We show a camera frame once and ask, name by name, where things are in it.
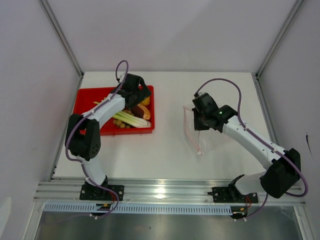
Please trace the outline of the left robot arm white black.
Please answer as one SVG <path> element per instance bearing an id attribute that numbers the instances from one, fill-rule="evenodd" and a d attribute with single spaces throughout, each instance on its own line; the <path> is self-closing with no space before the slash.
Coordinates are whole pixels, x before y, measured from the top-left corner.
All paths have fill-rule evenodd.
<path id="1" fill-rule="evenodd" d="M 118 120 L 136 129 L 152 127 L 149 110 L 142 104 L 152 91 L 141 76 L 125 73 L 116 88 L 91 109 L 73 113 L 68 120 L 65 155 L 81 165 L 85 182 L 80 200 L 122 200 L 124 187 L 109 185 L 98 154 L 101 150 L 101 129 L 110 120 Z"/>

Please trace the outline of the clear pink-dotted zip bag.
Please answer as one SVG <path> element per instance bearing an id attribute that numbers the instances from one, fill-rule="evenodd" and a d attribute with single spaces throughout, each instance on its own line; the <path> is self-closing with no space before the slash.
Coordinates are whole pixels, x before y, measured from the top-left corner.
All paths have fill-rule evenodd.
<path id="1" fill-rule="evenodd" d="M 187 104 L 182 108 L 184 135 L 198 155 L 203 156 L 210 152 L 217 151 L 233 141 L 230 137 L 213 129 L 195 130 L 192 105 Z"/>

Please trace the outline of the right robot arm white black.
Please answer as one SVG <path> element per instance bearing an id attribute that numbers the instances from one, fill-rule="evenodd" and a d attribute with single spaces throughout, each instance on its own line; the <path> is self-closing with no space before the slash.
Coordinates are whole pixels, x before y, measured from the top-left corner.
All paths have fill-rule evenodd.
<path id="1" fill-rule="evenodd" d="M 229 105 L 218 107 L 208 93 L 194 95 L 193 125 L 196 131 L 213 129 L 235 140 L 263 166 L 264 171 L 252 175 L 242 174 L 229 184 L 228 196 L 239 202 L 246 195 L 266 192 L 279 199 L 300 180 L 300 154 L 271 143 L 260 134 L 245 127 L 239 114 Z"/>

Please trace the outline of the orange purple sweet potato slice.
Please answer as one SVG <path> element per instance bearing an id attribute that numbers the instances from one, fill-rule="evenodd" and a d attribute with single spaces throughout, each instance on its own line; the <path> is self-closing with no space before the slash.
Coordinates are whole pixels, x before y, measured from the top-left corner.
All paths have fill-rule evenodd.
<path id="1" fill-rule="evenodd" d="M 146 106 L 144 106 L 141 103 L 134 106 L 130 111 L 133 113 L 134 116 L 136 116 L 138 118 L 141 118 L 144 120 L 149 120 L 151 118 L 150 111 L 147 109 Z"/>

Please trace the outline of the green celery stalks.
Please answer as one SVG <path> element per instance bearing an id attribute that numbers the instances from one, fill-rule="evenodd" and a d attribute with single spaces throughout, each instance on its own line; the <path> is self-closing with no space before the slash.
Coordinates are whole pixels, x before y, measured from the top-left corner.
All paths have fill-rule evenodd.
<path id="1" fill-rule="evenodd" d="M 114 99 L 109 102 L 108 99 L 103 101 L 94 101 L 96 106 L 91 110 L 92 115 L 89 119 L 97 120 L 99 127 L 102 128 L 115 114 L 117 114 L 124 106 L 124 101 L 119 99 Z M 152 124 L 143 118 L 129 115 L 129 119 L 122 119 L 122 121 L 127 122 L 135 128 L 150 128 Z"/>

